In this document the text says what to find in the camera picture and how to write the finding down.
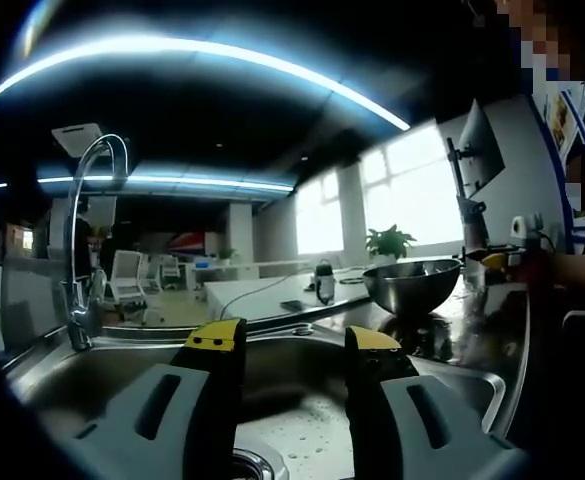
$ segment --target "bottle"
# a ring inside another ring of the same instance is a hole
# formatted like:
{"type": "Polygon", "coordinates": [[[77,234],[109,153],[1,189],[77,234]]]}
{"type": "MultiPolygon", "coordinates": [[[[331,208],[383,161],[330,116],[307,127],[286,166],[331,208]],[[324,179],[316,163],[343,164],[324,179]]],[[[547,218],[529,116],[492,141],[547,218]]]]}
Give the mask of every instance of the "bottle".
{"type": "Polygon", "coordinates": [[[334,273],[332,272],[332,265],[329,263],[320,263],[316,266],[314,271],[316,282],[316,298],[323,305],[327,305],[334,300],[334,273]]]}

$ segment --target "sink drain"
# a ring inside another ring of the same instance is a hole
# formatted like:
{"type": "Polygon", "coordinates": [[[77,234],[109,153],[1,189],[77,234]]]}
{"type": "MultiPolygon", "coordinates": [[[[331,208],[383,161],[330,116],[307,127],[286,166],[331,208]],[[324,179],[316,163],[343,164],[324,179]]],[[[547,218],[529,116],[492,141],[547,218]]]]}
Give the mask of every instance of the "sink drain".
{"type": "Polygon", "coordinates": [[[292,335],[297,337],[306,337],[308,335],[312,335],[314,333],[314,329],[312,325],[303,325],[302,327],[295,328],[292,331],[292,335]]]}
{"type": "Polygon", "coordinates": [[[232,480],[288,480],[283,457],[267,443],[237,433],[234,439],[232,480]]]}
{"type": "Polygon", "coordinates": [[[253,452],[234,449],[232,480],[274,480],[272,466],[253,452]]]}

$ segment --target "cable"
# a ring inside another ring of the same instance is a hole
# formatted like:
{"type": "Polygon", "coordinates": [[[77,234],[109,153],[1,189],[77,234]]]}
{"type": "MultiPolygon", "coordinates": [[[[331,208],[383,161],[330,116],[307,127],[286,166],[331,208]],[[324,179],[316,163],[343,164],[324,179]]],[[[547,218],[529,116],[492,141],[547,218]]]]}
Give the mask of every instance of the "cable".
{"type": "Polygon", "coordinates": [[[252,295],[252,294],[254,294],[254,293],[259,293],[259,292],[262,292],[263,290],[267,290],[268,288],[270,288],[270,287],[273,287],[273,286],[275,286],[275,285],[278,285],[279,283],[282,283],[282,282],[284,282],[284,281],[285,281],[285,280],[287,280],[288,278],[290,278],[290,277],[293,277],[293,276],[294,276],[294,275],[296,275],[297,273],[300,273],[300,272],[302,272],[302,271],[304,271],[304,270],[314,270],[314,268],[313,268],[313,267],[304,267],[304,268],[301,268],[301,269],[297,270],[296,272],[292,272],[292,273],[290,273],[289,275],[286,275],[285,277],[283,277],[283,278],[282,278],[282,279],[280,279],[280,280],[277,280],[277,281],[276,281],[276,282],[274,282],[274,283],[270,283],[269,285],[266,285],[265,287],[258,288],[258,289],[256,289],[256,290],[253,290],[253,291],[251,291],[251,292],[243,293],[243,294],[239,295],[238,297],[235,297],[235,298],[233,298],[233,299],[232,299],[232,300],[230,300],[228,303],[226,303],[226,304],[225,304],[225,306],[224,306],[224,307],[221,309],[221,314],[219,315],[219,320],[223,320],[223,315],[225,314],[225,311],[228,309],[228,307],[229,307],[230,305],[232,305],[232,304],[233,304],[234,302],[236,302],[237,300],[240,300],[240,299],[242,299],[242,298],[244,298],[244,297],[247,297],[248,295],[252,295]]]}
{"type": "Polygon", "coordinates": [[[548,237],[545,233],[543,232],[539,232],[539,235],[541,236],[541,238],[545,238],[548,243],[550,244],[550,247],[552,247],[552,251],[554,253],[556,253],[556,247],[554,246],[554,242],[552,241],[552,239],[550,237],[548,237]]]}

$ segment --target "desk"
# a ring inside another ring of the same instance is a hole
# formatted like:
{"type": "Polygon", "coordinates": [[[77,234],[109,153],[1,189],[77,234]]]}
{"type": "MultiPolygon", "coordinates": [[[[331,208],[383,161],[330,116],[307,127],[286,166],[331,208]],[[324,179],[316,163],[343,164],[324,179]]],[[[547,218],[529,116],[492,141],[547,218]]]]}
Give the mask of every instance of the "desk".
{"type": "Polygon", "coordinates": [[[262,267],[283,267],[298,266],[298,268],[308,267],[310,262],[306,260],[282,260],[279,262],[255,262],[255,263],[236,263],[227,265],[210,265],[208,267],[196,267],[194,263],[179,261],[179,266],[185,267],[185,283],[188,290],[194,290],[198,284],[197,272],[223,272],[234,270],[237,280],[257,280],[261,278],[262,267]]]}
{"type": "MultiPolygon", "coordinates": [[[[334,292],[335,303],[356,300],[368,296],[363,283],[342,285],[339,280],[344,278],[360,277],[362,269],[337,270],[334,273],[336,286],[334,292]]],[[[255,280],[241,280],[235,282],[210,282],[205,284],[208,300],[208,314],[211,319],[219,319],[225,305],[240,295],[254,292],[260,288],[264,290],[241,298],[230,305],[223,314],[224,318],[241,317],[246,320],[258,320],[268,317],[288,315],[290,312],[281,307],[281,302],[299,300],[308,309],[323,308],[316,298],[315,292],[305,292],[304,288],[310,284],[312,274],[293,275],[285,277],[260,278],[255,280]]]]}

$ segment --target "air vent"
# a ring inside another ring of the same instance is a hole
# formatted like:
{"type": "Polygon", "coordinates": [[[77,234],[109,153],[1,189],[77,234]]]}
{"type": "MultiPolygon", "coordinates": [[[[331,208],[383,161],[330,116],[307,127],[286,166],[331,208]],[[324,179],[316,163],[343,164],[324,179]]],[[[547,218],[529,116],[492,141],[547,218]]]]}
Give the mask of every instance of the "air vent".
{"type": "Polygon", "coordinates": [[[83,152],[101,135],[101,128],[96,123],[52,130],[52,136],[72,158],[81,158],[83,152]]]}

